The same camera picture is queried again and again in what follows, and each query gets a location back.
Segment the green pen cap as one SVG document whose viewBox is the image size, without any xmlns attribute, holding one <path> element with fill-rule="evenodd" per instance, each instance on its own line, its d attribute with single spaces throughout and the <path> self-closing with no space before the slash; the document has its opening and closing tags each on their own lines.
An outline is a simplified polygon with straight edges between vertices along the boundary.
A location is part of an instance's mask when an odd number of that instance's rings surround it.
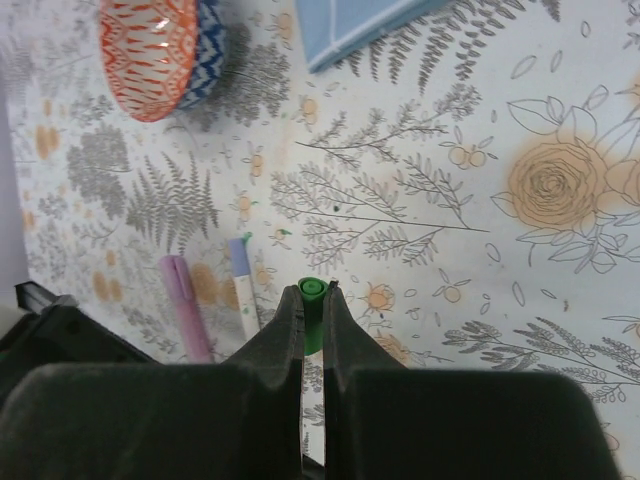
<svg viewBox="0 0 640 480">
<path fill-rule="evenodd" d="M 310 356 L 323 348 L 323 304 L 328 284 L 315 277 L 304 277 L 298 281 L 303 301 L 305 323 L 305 355 Z"/>
</svg>

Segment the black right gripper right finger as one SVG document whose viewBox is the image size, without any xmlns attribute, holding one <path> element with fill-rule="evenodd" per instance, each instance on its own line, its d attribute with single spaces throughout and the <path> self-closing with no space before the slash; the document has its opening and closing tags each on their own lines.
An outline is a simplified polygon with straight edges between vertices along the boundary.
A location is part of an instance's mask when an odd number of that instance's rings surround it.
<svg viewBox="0 0 640 480">
<path fill-rule="evenodd" d="M 544 373 L 409 369 L 354 320 L 337 283 L 323 302 L 329 479 L 616 479 L 596 412 Z"/>
</svg>

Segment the blue pen cap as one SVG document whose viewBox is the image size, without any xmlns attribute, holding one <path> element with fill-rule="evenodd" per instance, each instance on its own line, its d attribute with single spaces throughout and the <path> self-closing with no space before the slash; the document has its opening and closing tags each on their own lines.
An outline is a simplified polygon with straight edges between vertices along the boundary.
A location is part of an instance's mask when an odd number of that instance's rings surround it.
<svg viewBox="0 0 640 480">
<path fill-rule="evenodd" d="M 245 241 L 233 238 L 228 241 L 232 275 L 234 277 L 249 276 L 251 273 Z"/>
</svg>

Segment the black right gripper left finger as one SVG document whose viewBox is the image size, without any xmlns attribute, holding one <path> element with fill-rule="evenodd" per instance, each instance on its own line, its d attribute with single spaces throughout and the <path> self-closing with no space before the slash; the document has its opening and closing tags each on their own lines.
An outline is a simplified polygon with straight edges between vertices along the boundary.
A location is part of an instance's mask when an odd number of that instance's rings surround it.
<svg viewBox="0 0 640 480">
<path fill-rule="evenodd" d="M 219 364 L 1 368 L 5 479 L 299 479 L 304 310 Z"/>
</svg>

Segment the white marker pen blue tip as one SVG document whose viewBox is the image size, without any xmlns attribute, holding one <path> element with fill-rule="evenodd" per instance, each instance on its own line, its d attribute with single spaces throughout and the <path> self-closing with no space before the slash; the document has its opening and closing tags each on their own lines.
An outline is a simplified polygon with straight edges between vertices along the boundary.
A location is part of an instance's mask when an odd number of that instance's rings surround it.
<svg viewBox="0 0 640 480">
<path fill-rule="evenodd" d="M 250 340 L 260 331 L 259 317 L 257 314 L 254 292 L 249 276 L 234 277 L 234 286 L 238 299 L 241 322 L 246 340 Z"/>
</svg>

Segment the pink pen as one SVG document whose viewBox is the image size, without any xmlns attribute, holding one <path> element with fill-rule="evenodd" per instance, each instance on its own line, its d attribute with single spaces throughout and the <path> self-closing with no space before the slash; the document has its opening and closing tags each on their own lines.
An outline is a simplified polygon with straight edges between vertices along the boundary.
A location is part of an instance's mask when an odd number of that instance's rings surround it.
<svg viewBox="0 0 640 480">
<path fill-rule="evenodd" d="M 164 256 L 159 261 L 159 268 L 176 312 L 187 358 L 192 363 L 211 363 L 209 340 L 185 259 L 177 255 Z"/>
</svg>

